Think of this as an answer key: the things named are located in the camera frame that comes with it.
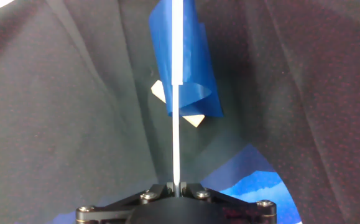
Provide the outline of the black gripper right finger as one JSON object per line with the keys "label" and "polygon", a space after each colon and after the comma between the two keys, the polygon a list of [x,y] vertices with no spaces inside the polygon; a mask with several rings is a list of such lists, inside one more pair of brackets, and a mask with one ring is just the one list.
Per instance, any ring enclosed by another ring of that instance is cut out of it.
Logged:
{"label": "black gripper right finger", "polygon": [[245,202],[201,184],[180,184],[186,198],[181,213],[192,223],[276,224],[276,204],[270,200]]}

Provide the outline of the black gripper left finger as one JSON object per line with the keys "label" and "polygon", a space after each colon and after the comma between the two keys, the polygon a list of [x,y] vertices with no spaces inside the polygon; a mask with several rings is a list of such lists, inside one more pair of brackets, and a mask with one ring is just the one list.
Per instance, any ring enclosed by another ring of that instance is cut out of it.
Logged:
{"label": "black gripper left finger", "polygon": [[154,184],[148,190],[141,191],[107,206],[83,205],[78,207],[76,210],[76,224],[127,220],[138,206],[173,196],[174,186],[172,182]]}

